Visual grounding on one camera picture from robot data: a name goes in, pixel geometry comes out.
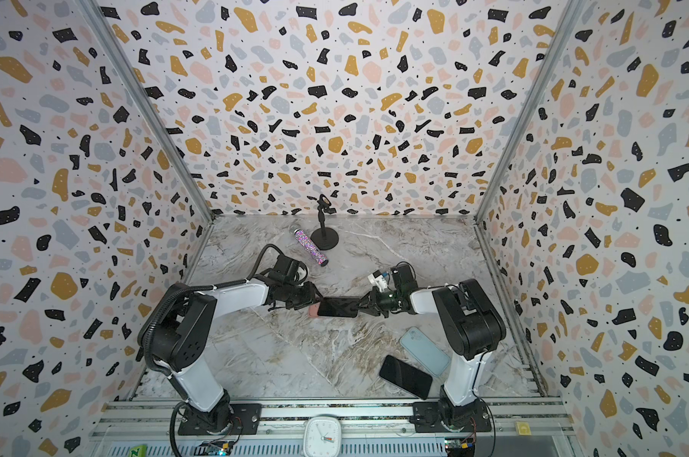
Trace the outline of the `black phone case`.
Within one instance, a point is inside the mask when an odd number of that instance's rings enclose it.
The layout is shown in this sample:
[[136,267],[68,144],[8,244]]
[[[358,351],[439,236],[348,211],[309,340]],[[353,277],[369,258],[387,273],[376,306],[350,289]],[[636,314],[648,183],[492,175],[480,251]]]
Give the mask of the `black phone case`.
[[359,314],[359,302],[357,297],[326,297],[319,304],[317,316],[356,318]]

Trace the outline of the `pink phone case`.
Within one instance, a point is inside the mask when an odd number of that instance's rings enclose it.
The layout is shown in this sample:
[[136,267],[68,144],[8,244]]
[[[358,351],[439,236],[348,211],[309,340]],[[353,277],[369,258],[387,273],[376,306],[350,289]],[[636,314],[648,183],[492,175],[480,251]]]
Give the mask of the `pink phone case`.
[[319,304],[315,304],[308,308],[308,313],[311,318],[317,318],[319,316]]

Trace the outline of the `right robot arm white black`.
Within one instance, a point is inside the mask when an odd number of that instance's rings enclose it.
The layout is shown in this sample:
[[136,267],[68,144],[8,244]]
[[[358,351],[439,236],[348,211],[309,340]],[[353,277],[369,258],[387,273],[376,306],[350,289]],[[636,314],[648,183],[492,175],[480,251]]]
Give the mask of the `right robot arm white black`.
[[504,320],[481,284],[466,279],[457,285],[421,287],[407,262],[397,264],[388,273],[377,270],[367,280],[372,289],[361,299],[360,312],[382,317],[400,312],[439,316],[452,350],[441,394],[443,410],[456,414],[476,405],[487,363],[506,337]]

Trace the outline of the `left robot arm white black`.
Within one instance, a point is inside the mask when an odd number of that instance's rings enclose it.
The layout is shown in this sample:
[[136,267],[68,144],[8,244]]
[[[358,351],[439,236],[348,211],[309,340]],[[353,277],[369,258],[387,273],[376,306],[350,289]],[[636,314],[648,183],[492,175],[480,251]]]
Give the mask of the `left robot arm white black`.
[[248,308],[301,310],[323,295],[306,269],[288,257],[261,273],[216,285],[171,286],[138,334],[141,356],[161,373],[194,411],[211,413],[227,402],[203,353],[215,320]]

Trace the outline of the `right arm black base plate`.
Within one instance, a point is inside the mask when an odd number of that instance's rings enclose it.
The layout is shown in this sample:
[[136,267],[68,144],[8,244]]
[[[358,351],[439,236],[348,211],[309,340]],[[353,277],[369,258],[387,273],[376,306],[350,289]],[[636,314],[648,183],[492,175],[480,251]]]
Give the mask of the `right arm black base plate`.
[[452,406],[447,400],[416,402],[409,423],[418,433],[471,433],[492,430],[491,415],[483,401],[461,407]]

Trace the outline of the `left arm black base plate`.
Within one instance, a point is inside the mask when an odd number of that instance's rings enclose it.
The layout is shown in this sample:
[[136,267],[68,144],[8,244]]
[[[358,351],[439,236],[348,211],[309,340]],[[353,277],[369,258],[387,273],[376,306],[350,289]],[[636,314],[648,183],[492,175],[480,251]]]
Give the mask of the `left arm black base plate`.
[[184,409],[181,436],[255,435],[262,416],[262,405],[233,403],[202,412],[192,407]]

